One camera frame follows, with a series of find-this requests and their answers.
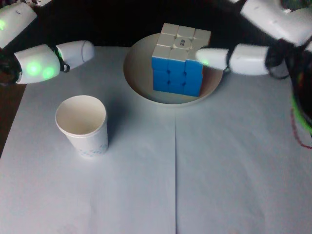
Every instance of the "white paper sheet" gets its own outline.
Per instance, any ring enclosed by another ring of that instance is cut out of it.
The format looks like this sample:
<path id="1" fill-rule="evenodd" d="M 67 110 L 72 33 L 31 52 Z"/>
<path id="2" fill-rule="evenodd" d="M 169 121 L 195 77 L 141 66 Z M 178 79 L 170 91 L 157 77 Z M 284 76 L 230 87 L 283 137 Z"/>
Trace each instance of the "white paper sheet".
<path id="1" fill-rule="evenodd" d="M 179 234 L 311 233 L 312 153 L 293 137 L 290 95 L 289 80 L 232 74 L 177 111 Z"/>
<path id="2" fill-rule="evenodd" d="M 0 234 L 172 234 L 176 230 L 175 116 L 123 77 L 127 48 L 27 86 L 0 159 Z M 75 95 L 107 108 L 109 149 L 85 160 L 56 127 Z"/>

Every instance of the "paper cup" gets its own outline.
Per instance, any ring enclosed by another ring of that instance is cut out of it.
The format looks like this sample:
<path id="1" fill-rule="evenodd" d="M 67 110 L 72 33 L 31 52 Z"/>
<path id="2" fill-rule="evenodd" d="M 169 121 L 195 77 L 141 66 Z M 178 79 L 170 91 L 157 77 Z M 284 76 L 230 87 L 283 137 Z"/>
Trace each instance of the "paper cup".
<path id="1" fill-rule="evenodd" d="M 55 122 L 81 156 L 94 157 L 106 152 L 107 113 L 97 98 L 75 96 L 65 100 L 57 109 Z"/>

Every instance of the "rubik's cube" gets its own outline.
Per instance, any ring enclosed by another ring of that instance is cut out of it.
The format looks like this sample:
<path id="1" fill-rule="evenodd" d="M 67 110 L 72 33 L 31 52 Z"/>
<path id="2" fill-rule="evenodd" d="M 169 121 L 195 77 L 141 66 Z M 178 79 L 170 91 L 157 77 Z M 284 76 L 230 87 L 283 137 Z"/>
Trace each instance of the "rubik's cube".
<path id="1" fill-rule="evenodd" d="M 164 23 L 152 55 L 154 90 L 199 96 L 202 64 L 198 49 L 208 45 L 210 31 Z"/>

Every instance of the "plate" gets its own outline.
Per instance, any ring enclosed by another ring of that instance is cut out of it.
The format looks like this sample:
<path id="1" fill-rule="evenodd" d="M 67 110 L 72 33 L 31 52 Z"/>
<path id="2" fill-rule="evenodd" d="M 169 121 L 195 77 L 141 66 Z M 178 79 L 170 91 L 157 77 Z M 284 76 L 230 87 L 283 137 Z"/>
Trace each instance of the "plate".
<path id="1" fill-rule="evenodd" d="M 152 54 L 159 33 L 145 37 L 134 44 L 123 64 L 124 76 L 130 87 L 143 98 L 162 105 L 184 106 L 194 104 L 210 95 L 219 85 L 223 71 L 204 68 L 199 97 L 153 90 Z"/>

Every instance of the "cup rim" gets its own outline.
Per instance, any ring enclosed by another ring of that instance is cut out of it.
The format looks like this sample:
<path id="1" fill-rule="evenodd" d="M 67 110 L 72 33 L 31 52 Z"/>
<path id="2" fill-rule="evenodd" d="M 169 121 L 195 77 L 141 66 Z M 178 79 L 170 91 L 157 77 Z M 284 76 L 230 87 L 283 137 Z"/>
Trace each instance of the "cup rim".
<path id="1" fill-rule="evenodd" d="M 57 121 L 57 113 L 58 113 L 58 111 L 59 111 L 59 108 L 60 108 L 61 105 L 62 105 L 64 102 L 66 102 L 67 100 L 69 100 L 69 99 L 71 99 L 71 98 L 76 98 L 76 97 L 90 97 L 90 98 L 95 98 L 96 100 L 98 100 L 98 101 L 102 104 L 102 106 L 103 106 L 103 108 L 104 108 L 104 110 L 105 110 L 105 119 L 104 119 L 104 121 L 102 122 L 102 124 L 101 124 L 98 128 L 96 128 L 94 131 L 92 131 L 92 132 L 90 132 L 90 133 L 86 133 L 86 134 L 73 134 L 73 133 L 70 133 L 70 132 L 68 132 L 68 131 L 66 131 L 66 130 L 64 130 L 64 129 L 62 129 L 62 128 L 59 126 L 59 124 L 58 124 L 58 121 Z M 75 137 L 75 138 L 86 138 L 86 137 L 90 137 L 90 136 L 95 135 L 97 132 L 99 132 L 99 131 L 101 130 L 101 128 L 104 127 L 104 125 L 105 125 L 106 122 L 107 122 L 107 111 L 106 111 L 106 108 L 105 108 L 104 104 L 103 104 L 98 98 L 93 97 L 93 96 L 89 96 L 89 95 L 77 95 L 77 96 L 70 97 L 70 98 L 64 100 L 64 101 L 58 106 L 58 108 L 57 108 L 57 110 L 56 110 L 56 112 L 55 112 L 55 123 L 56 123 L 58 129 L 59 129 L 62 133 L 64 133 L 65 135 L 70 136 L 70 137 Z"/>

